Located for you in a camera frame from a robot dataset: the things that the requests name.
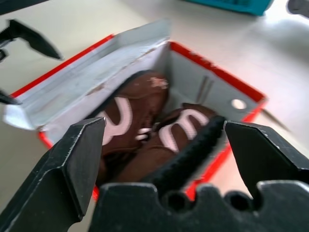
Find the brown leather shoe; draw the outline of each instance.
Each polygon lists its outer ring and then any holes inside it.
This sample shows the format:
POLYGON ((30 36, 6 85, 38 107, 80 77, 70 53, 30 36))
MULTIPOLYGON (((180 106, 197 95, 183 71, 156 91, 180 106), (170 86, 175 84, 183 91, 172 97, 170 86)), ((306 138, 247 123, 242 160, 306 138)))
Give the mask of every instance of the brown leather shoe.
POLYGON ((112 182, 138 182, 184 149, 216 113, 204 106, 183 103, 170 113, 136 157, 112 182))
POLYGON ((132 157, 141 147, 161 113, 169 93, 166 78, 154 71, 141 71, 109 102, 98 116, 106 117, 97 185, 109 177, 108 171, 132 157))

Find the white table surface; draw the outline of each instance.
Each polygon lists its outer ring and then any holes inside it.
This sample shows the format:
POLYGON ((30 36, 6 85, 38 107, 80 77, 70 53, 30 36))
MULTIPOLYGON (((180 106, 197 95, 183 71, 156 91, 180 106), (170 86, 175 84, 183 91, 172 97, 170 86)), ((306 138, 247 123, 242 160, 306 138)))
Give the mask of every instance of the white table surface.
MULTIPOLYGON (((267 110, 306 145, 309 20, 289 15, 285 2, 275 0, 265 16, 255 17, 180 0, 50 0, 0 16, 0 28, 5 19, 19 19, 41 31, 69 58, 111 33, 169 17, 173 40, 265 92, 267 110)), ((59 64, 22 41, 6 48, 10 56, 0 65, 0 87, 9 93, 59 64)), ((46 149, 33 132, 2 121, 0 131, 1 211, 46 149)), ((74 231, 85 231, 87 222, 75 225, 74 231)))

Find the white stripe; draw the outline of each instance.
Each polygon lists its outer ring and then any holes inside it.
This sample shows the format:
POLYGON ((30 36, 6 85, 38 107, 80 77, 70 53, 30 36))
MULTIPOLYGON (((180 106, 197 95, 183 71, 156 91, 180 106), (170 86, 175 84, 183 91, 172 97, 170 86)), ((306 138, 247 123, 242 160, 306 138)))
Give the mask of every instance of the white stripe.
POLYGON ((145 134, 151 132, 151 128, 141 128, 139 129, 139 134, 145 134))
POLYGON ((114 136, 127 133, 132 124, 133 114, 129 100, 127 98, 116 97, 115 101, 120 113, 120 122, 118 125, 115 125, 104 111, 98 114, 98 116, 106 117, 103 145, 108 144, 114 136))
POLYGON ((205 126, 209 122, 209 119, 201 112, 188 109, 181 112, 180 117, 176 122, 167 125, 159 130, 159 137, 162 144, 175 153, 179 152, 179 148, 171 132, 171 128, 173 125, 178 124, 179 126, 181 126, 189 140, 193 140, 194 137, 197 135, 197 131, 194 125, 191 123, 189 116, 194 117, 202 126, 205 126))
POLYGON ((148 136, 146 134, 140 134, 138 136, 135 137, 136 140, 144 140, 147 139, 148 136))

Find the brown shoe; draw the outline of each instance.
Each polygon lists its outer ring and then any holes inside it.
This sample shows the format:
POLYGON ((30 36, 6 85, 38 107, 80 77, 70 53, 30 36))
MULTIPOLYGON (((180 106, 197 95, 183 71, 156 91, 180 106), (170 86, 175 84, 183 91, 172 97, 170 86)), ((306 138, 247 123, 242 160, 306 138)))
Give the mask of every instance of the brown shoe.
POLYGON ((141 71, 130 78, 132 81, 98 114, 106 117, 106 127, 97 185, 106 181, 108 169, 114 169, 141 147, 168 99, 169 86, 163 75, 141 71))
POLYGON ((183 150, 216 115, 204 106, 183 103, 182 109, 173 111, 158 125, 153 137, 112 181, 138 182, 159 169, 183 150))

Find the black object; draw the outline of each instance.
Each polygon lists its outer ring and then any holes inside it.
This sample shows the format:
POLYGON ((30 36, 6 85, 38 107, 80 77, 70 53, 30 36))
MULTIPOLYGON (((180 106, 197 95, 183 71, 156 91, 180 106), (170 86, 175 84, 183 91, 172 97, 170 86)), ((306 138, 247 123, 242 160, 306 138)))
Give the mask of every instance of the black object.
POLYGON ((287 10, 296 15, 302 15, 309 18, 309 1, 307 0, 289 0, 287 10))
MULTIPOLYGON (((45 56, 62 59, 61 54, 43 36, 13 19, 9 20, 9 26, 0 32, 0 63, 8 56, 2 48, 17 38, 25 40, 32 49, 45 56)), ((2 91, 0 91, 0 102, 4 104, 20 104, 20 102, 2 91)))
POLYGON ((0 0, 0 15, 17 11, 48 0, 0 0))
POLYGON ((11 104, 11 105, 19 105, 21 104, 19 101, 17 101, 15 98, 12 98, 7 93, 3 92, 0 89, 0 102, 4 104, 11 104))
MULTIPOLYGON (((43 179, 39 179, 42 177, 42 173, 37 173, 36 167, 0 216, 0 225, 4 225, 0 227, 0 232, 66 231, 70 225, 80 220, 88 204, 92 185, 88 185, 86 181, 80 183, 77 180, 82 179, 82 175, 89 171, 90 163, 94 165, 94 168, 98 167, 92 159, 99 162, 99 154, 94 158, 89 155, 94 152, 88 152, 84 145, 94 145, 95 153, 100 153, 102 141, 101 134, 99 135, 102 125, 97 127, 94 126, 94 122, 91 124, 93 126, 89 126, 89 130, 86 131, 88 135, 91 133, 91 141, 86 140, 90 139, 89 136, 81 135, 85 140, 79 140, 80 150, 73 149, 71 154, 77 152, 81 155, 84 152, 89 160, 82 155, 81 158, 76 157, 75 162, 72 162, 71 166, 69 165, 74 168, 70 169, 64 168, 68 167, 66 165, 59 165, 62 162, 54 164, 53 159, 47 160, 45 154, 37 167, 44 167, 44 170, 48 170, 47 167, 57 167, 51 176, 59 176, 59 178, 48 177, 47 173, 43 179), (64 170, 77 171, 70 176, 74 180, 72 182, 78 183, 78 185, 68 185, 71 179, 63 175, 66 173, 64 170), (29 182, 29 179, 32 180, 30 177, 35 180, 39 179, 42 185, 44 183, 44 188, 49 189, 50 192, 45 195, 38 194, 40 185, 34 188, 33 183, 38 184, 38 182, 29 182), (79 198, 83 193, 87 193, 87 200, 79 198), (50 200, 52 204, 47 203, 46 199, 50 200)), ((64 141, 76 141, 77 134, 69 133, 69 131, 47 153, 49 156, 51 154, 57 156, 57 159, 54 159, 56 162, 58 159, 63 160, 69 153, 67 151, 69 145, 74 144, 64 141)), ((307 185, 309 160, 269 127, 227 122, 225 131, 234 151, 240 174, 253 198, 238 191, 229 192, 222 197, 217 188, 206 184, 198 187, 196 200, 191 201, 183 193, 169 191, 167 188, 161 188, 158 193, 155 185, 149 183, 111 183, 100 188, 99 200, 89 231, 309 231, 307 216, 309 209, 309 185, 307 185)), ((192 153, 184 157, 189 163, 194 164, 190 157, 196 159, 197 154, 192 153)), ((175 173, 179 169, 178 163, 174 163, 175 173)), ((164 171, 170 172, 171 169, 172 166, 163 169, 162 172, 159 172, 158 178, 164 176, 162 179, 164 182, 172 183, 174 176, 168 175, 164 171)), ((91 176, 91 183, 94 184, 94 174, 91 176)))
POLYGON ((38 162, 0 215, 0 232, 66 232, 86 214, 105 121, 72 125, 38 162))

